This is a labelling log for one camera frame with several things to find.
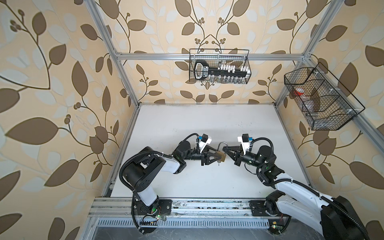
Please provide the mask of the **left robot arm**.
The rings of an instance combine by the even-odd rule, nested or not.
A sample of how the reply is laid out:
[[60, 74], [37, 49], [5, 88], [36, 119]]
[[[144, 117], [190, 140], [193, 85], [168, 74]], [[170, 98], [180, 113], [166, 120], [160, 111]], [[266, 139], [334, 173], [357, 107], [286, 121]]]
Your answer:
[[121, 183], [133, 193], [133, 199], [145, 207], [155, 208], [159, 205], [159, 197], [151, 187], [152, 181], [159, 172], [181, 173], [187, 166], [186, 161], [200, 161], [202, 166], [214, 162], [223, 162], [226, 155], [211, 146], [210, 138], [197, 136], [196, 147], [184, 139], [171, 155], [145, 147], [139, 153], [126, 160], [119, 170]]

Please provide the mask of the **red capped jar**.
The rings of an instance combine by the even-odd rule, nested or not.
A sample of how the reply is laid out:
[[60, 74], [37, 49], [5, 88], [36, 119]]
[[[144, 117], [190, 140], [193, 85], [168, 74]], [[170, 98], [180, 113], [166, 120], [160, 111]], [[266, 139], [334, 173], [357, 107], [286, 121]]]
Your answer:
[[293, 90], [293, 96], [294, 97], [300, 97], [305, 94], [305, 90], [303, 88], [295, 88]]

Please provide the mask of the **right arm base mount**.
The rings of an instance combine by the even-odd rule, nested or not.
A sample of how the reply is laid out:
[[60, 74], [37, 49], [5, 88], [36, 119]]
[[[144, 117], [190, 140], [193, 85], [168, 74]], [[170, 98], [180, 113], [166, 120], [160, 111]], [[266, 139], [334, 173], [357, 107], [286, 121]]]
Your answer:
[[268, 200], [251, 200], [249, 206], [253, 217], [276, 217], [280, 218], [283, 214], [279, 211], [275, 202]]

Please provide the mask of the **black socket set holder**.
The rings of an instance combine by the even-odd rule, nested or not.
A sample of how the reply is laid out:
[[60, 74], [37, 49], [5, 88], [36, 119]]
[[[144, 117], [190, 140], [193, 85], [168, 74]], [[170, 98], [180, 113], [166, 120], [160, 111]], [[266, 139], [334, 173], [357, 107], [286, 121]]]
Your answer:
[[217, 67], [211, 67], [206, 61], [198, 60], [195, 62], [192, 68], [194, 78], [196, 80], [204, 80], [206, 78], [213, 77], [233, 77], [233, 78], [249, 78], [251, 76], [251, 70], [247, 67], [241, 67], [236, 69], [236, 66], [219, 64]]

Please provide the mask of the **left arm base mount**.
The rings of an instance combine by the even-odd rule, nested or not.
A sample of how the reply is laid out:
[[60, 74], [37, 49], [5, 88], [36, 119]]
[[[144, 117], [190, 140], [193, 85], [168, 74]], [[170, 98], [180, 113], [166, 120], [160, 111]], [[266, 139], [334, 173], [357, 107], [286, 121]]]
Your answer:
[[172, 211], [173, 201], [170, 199], [156, 199], [152, 205], [146, 206], [143, 201], [133, 201], [133, 210], [136, 215], [168, 216]]

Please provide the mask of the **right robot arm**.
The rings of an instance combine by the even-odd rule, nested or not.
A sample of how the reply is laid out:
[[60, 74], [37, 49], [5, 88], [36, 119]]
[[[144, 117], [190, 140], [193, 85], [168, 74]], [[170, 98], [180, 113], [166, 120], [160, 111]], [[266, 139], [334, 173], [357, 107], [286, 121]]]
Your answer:
[[352, 204], [344, 197], [331, 197], [293, 179], [275, 165], [276, 155], [269, 146], [254, 154], [243, 147], [224, 147], [236, 165], [257, 168], [255, 175], [274, 192], [266, 197], [266, 212], [288, 215], [311, 227], [326, 240], [368, 240], [369, 234]]

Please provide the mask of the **large brass padlock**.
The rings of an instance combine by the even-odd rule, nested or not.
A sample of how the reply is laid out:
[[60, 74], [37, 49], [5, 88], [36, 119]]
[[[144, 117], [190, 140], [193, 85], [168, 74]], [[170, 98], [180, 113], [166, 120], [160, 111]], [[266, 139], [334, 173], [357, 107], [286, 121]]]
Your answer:
[[224, 152], [223, 148], [221, 148], [221, 145], [225, 145], [226, 147], [228, 146], [228, 144], [226, 142], [220, 142], [218, 147], [217, 147], [217, 151], [216, 153], [220, 156], [220, 158], [217, 160], [218, 163], [222, 163], [226, 160], [226, 153]]

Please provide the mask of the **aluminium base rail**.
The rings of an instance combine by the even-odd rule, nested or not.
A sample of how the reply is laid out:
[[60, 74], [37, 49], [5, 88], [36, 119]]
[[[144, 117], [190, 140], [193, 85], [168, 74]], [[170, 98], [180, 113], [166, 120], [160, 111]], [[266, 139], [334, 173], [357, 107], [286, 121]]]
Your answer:
[[[265, 199], [164, 198], [155, 214], [176, 218], [256, 218], [266, 217]], [[95, 198], [89, 217], [130, 217], [131, 210], [142, 213], [141, 204], [132, 198]]]

